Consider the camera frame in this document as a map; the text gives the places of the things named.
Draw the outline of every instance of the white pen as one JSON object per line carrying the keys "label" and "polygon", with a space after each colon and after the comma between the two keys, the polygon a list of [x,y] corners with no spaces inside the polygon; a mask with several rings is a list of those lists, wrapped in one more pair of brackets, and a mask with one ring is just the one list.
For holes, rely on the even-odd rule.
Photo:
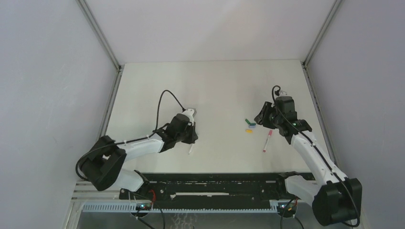
{"label": "white pen", "polygon": [[189,154],[191,154],[193,146],[194,146],[194,144],[191,144],[191,147],[190,147],[190,150],[189,150]]}
{"label": "white pen", "polygon": [[264,153],[266,152],[266,148],[267,148],[267,145],[268,145],[268,140],[270,139],[272,133],[273,133],[273,130],[270,130],[270,131],[268,132],[266,144],[265,144],[265,147],[263,148],[263,152],[264,152]]}

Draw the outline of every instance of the white wall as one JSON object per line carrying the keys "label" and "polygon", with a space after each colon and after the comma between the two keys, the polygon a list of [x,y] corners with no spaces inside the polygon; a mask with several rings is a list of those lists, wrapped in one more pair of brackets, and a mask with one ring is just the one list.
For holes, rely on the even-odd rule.
{"label": "white wall", "polygon": [[301,59],[333,0],[88,0],[120,64]]}
{"label": "white wall", "polygon": [[114,75],[74,0],[0,2],[0,228],[62,226]]}
{"label": "white wall", "polygon": [[371,228],[403,228],[405,1],[345,1],[310,63],[343,170]]}

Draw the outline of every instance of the gray wall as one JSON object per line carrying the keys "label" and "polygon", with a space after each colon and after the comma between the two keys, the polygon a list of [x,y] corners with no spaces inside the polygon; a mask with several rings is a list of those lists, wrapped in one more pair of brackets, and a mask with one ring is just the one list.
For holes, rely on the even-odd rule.
{"label": "gray wall", "polygon": [[62,226],[114,76],[74,0],[0,1],[0,228]]}
{"label": "gray wall", "polygon": [[342,169],[373,229],[403,228],[405,1],[345,1],[309,73]]}

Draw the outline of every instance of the red marker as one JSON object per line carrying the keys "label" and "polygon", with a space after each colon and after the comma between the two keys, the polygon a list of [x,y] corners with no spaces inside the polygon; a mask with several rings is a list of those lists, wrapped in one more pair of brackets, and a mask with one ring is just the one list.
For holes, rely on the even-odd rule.
{"label": "red marker", "polygon": [[264,149],[263,149],[263,152],[264,152],[264,153],[266,152],[266,148],[267,148],[267,145],[268,145],[268,140],[270,139],[272,133],[273,133],[273,130],[270,130],[270,131],[268,132],[266,144],[265,144],[265,147],[264,147]]}

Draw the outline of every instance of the wire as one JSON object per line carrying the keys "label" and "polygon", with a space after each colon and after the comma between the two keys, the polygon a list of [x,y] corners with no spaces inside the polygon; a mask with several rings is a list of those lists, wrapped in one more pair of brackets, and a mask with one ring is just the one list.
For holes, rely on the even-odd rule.
{"label": "wire", "polygon": [[281,215],[281,220],[280,220],[280,228],[281,228],[281,229],[283,229],[283,219],[284,219],[285,213],[287,212],[287,208],[288,208],[288,206],[291,204],[291,202],[294,201],[294,200],[295,200],[295,198],[294,198],[294,199],[291,199],[291,200],[284,206],[284,211],[283,211],[283,214]]}
{"label": "wire", "polygon": [[[273,98],[273,103],[274,103],[274,107],[276,108],[276,110],[278,110],[278,107],[276,106],[276,100],[274,98],[274,89],[278,87],[278,89],[280,90],[281,87],[278,85],[275,85],[272,89],[271,89],[271,97]],[[328,167],[328,169],[332,172],[332,167],[329,165],[329,163],[326,161],[324,155],[319,151],[319,149],[313,144],[313,141],[306,135],[304,134],[302,131],[298,130],[284,115],[282,112],[279,112],[279,114],[281,114],[281,116],[284,118],[284,120],[287,121],[288,124],[290,124],[298,133],[302,134],[311,144],[311,146],[317,151],[317,153],[319,154],[319,156],[322,158],[323,162],[326,164],[326,166]],[[333,172],[333,175],[339,180],[339,182],[342,184],[342,186],[344,187],[344,189],[347,192],[347,195],[350,198],[350,201],[352,202],[352,205],[354,207],[354,211],[356,213],[356,218],[357,218],[357,223],[355,225],[352,224],[348,224],[346,222],[342,222],[344,225],[351,227],[351,228],[356,228],[360,225],[360,214],[359,211],[356,207],[356,204],[354,203],[353,197],[349,192],[349,189],[347,189],[346,185],[344,184],[344,182],[342,181],[342,179],[335,173]]]}
{"label": "wire", "polygon": [[173,96],[173,98],[177,101],[177,103],[180,105],[180,107],[182,108],[183,111],[186,110],[186,109],[184,109],[183,105],[179,102],[179,100],[177,99],[177,97],[176,97],[171,91],[169,91],[169,90],[164,90],[164,91],[162,92],[162,94],[160,94],[160,98],[159,98],[158,113],[157,113],[157,115],[156,115],[155,131],[158,129],[160,103],[161,103],[161,101],[162,101],[162,97],[163,97],[163,94],[164,94],[165,92],[168,92],[168,93],[170,93],[170,94]]}
{"label": "wire", "polygon": [[346,185],[343,183],[343,181],[342,181],[342,179],[336,174],[336,173],[333,173],[334,175],[335,175],[335,177],[339,180],[339,182],[343,185],[343,187],[344,187],[344,189],[346,190],[346,192],[347,192],[347,194],[349,195],[349,198],[350,198],[350,200],[352,201],[352,204],[353,204],[353,206],[354,206],[354,211],[356,212],[356,217],[357,217],[357,222],[356,222],[356,224],[348,224],[348,223],[346,223],[346,222],[342,222],[342,224],[344,224],[344,225],[346,225],[346,226],[348,226],[348,227],[350,227],[350,228],[356,228],[356,227],[358,227],[359,225],[360,225],[360,214],[359,214],[359,211],[357,210],[357,207],[356,207],[356,205],[354,204],[354,200],[353,200],[353,197],[350,195],[350,192],[349,192],[349,189],[347,189],[347,187],[346,187]]}
{"label": "wire", "polygon": [[134,194],[134,195],[137,195],[138,197],[141,197],[141,198],[144,198],[144,199],[147,199],[147,200],[151,201],[151,202],[153,203],[153,205],[156,204],[156,206],[158,206],[158,209],[160,210],[160,213],[162,214],[163,229],[165,229],[165,227],[166,227],[166,219],[165,219],[164,213],[163,213],[163,211],[162,211],[162,208],[161,208],[157,203],[154,203],[151,199],[149,199],[149,198],[147,198],[147,197],[144,197],[144,196],[142,196],[142,195],[140,195],[140,194],[138,194],[138,193],[135,193],[135,192],[131,192],[131,191],[129,191],[129,190],[128,190],[128,192],[130,192],[130,193],[132,193],[132,194]]}
{"label": "wire", "polygon": [[141,223],[145,224],[146,226],[148,226],[150,229],[155,229],[154,227],[152,227],[149,223],[145,222],[142,218],[137,217],[137,220],[139,220]]}
{"label": "wire", "polygon": [[304,225],[302,225],[301,220],[299,220],[298,217],[294,216],[294,219],[296,219],[298,221],[298,223],[301,225],[302,229],[305,229]]}
{"label": "wire", "polygon": [[153,194],[153,198],[152,198],[152,204],[153,204],[156,201],[156,193],[153,189],[149,190],[149,192],[151,192]]}
{"label": "wire", "polygon": [[129,140],[129,141],[123,141],[123,142],[118,142],[118,143],[112,143],[112,144],[109,144],[109,145],[101,146],[101,147],[99,147],[99,148],[93,149],[93,150],[91,150],[91,151],[85,153],[83,156],[81,156],[81,158],[80,158],[80,159],[77,161],[77,163],[76,163],[75,171],[76,171],[77,176],[80,177],[82,180],[88,181],[88,179],[87,179],[86,177],[82,176],[82,175],[79,173],[79,165],[81,164],[83,158],[85,158],[85,157],[86,157],[87,155],[89,155],[90,153],[93,153],[94,151],[99,150],[99,149],[102,149],[102,148],[106,148],[106,147],[110,147],[110,146],[117,146],[117,145],[122,145],[122,144],[127,144],[127,143],[131,143],[131,142],[142,141],[142,140],[145,140],[145,139],[148,139],[148,138],[152,137],[152,136],[156,133],[156,131],[158,130],[160,103],[161,103],[161,101],[162,101],[162,97],[163,97],[163,94],[164,94],[165,92],[170,93],[170,94],[174,97],[174,99],[177,101],[177,103],[178,103],[178,104],[180,105],[180,107],[182,108],[182,111],[185,111],[185,110],[186,110],[186,109],[184,109],[183,105],[179,102],[179,100],[177,99],[177,97],[176,97],[171,91],[169,91],[169,90],[164,90],[164,91],[162,92],[162,94],[160,94],[159,103],[158,103],[158,113],[157,113],[157,115],[156,115],[156,126],[155,126],[155,130],[153,131],[153,133],[152,133],[151,135],[146,136],[146,137],[142,137],[142,138],[132,139],[132,140]]}
{"label": "wire", "polygon": [[[129,204],[131,204],[131,196],[130,196],[129,192],[128,192],[128,198],[129,198]],[[134,201],[135,201],[136,204],[138,204],[138,201],[135,198],[135,196],[134,196]]]}
{"label": "wire", "polygon": [[298,205],[295,206],[295,214],[297,213],[297,211],[298,211]]}

